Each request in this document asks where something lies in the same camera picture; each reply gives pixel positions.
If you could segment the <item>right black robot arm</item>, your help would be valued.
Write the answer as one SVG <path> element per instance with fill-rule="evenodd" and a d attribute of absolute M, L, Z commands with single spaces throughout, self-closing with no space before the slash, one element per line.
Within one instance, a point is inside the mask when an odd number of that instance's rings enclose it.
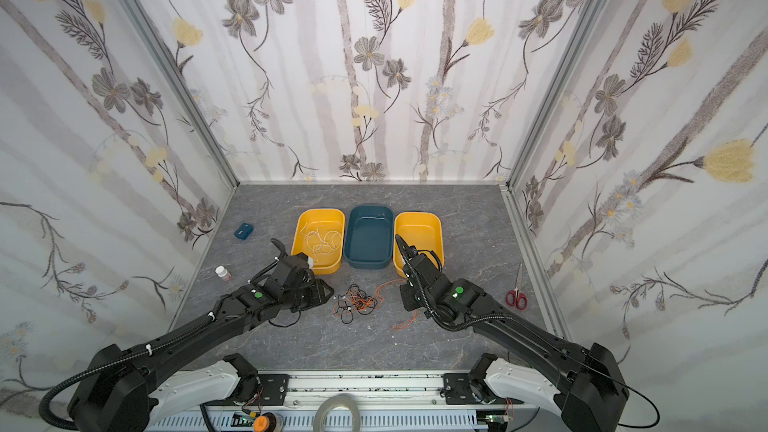
<path fill-rule="evenodd" d="M 419 308 L 449 332 L 471 329 L 505 347 L 554 385 L 554 410 L 572 431 L 614 431 L 629 399 L 613 353 L 598 343 L 585 348 L 557 337 L 505 308 L 478 285 L 455 281 L 432 259 L 435 254 L 408 245 L 400 236 L 407 282 L 403 306 Z"/>

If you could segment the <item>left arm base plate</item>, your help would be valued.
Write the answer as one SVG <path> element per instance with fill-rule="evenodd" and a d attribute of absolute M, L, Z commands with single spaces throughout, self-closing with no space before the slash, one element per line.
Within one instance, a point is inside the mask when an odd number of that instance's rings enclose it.
<path fill-rule="evenodd" d="M 237 405 L 282 406 L 288 391 L 288 374 L 249 374 L 241 378 L 227 397 Z"/>

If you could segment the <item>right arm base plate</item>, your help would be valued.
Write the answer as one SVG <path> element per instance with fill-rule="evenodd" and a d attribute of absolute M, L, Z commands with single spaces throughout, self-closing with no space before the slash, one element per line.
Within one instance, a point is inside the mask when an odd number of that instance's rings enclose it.
<path fill-rule="evenodd" d="M 440 395 L 447 405 L 494 405 L 500 398 L 469 373 L 445 373 Z"/>

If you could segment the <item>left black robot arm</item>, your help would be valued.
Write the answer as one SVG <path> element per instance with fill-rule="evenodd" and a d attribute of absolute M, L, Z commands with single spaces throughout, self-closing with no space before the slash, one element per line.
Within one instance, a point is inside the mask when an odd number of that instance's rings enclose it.
<path fill-rule="evenodd" d="M 305 254 L 284 255 L 187 324 L 126 350 L 99 351 L 90 364 L 96 372 L 77 383 L 69 417 L 79 431 L 143 431 L 164 413 L 161 387 L 185 366 L 284 310 L 299 315 L 333 294 Z"/>

